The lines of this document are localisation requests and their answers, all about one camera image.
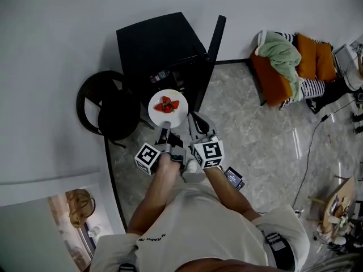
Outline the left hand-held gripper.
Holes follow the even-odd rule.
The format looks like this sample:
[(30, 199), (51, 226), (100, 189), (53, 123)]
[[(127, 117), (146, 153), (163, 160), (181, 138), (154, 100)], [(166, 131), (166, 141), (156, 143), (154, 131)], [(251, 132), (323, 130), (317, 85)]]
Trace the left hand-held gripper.
[(172, 161), (180, 164), (181, 169), (186, 165), (187, 150), (183, 148), (183, 141), (170, 131), (171, 123), (165, 121), (161, 126), (161, 136), (156, 143), (154, 145), (144, 143), (134, 157), (136, 166), (149, 176), (156, 171), (162, 154), (169, 154)]

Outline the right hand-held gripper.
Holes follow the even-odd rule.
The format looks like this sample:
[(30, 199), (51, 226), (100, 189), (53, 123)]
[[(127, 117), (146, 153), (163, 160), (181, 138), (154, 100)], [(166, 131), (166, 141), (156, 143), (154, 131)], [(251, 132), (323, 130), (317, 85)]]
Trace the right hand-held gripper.
[[(202, 169), (217, 167), (225, 157), (223, 142), (219, 139), (212, 120), (199, 112), (188, 114), (189, 133), (191, 135), (191, 153)], [(199, 139), (199, 134), (209, 135)]]

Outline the person's left hand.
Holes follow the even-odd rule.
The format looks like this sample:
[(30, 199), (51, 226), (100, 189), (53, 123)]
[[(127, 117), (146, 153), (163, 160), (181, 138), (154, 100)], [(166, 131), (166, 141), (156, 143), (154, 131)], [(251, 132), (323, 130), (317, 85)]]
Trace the person's left hand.
[(158, 161), (157, 174), (176, 176), (180, 169), (180, 163), (173, 161), (169, 154), (162, 154)]

